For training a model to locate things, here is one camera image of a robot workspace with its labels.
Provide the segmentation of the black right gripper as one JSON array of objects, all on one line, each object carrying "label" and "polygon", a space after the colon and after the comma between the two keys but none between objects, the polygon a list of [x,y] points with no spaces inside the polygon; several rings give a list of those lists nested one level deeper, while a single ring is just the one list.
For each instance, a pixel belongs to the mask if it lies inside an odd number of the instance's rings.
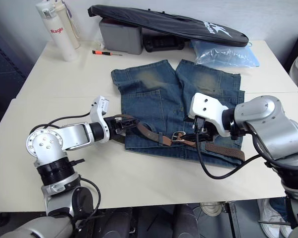
[{"label": "black right gripper", "polygon": [[213,142],[217,134],[216,127],[205,119],[195,119],[194,133],[182,135],[182,139],[195,139],[198,142]]}]

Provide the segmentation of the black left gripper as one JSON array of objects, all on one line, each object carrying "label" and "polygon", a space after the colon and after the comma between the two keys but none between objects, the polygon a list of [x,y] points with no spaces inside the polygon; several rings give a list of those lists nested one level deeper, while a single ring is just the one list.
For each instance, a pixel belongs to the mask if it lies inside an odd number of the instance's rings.
[{"label": "black left gripper", "polygon": [[106,123],[110,136],[123,135],[127,131],[135,128],[139,120],[134,117],[107,117]]}]

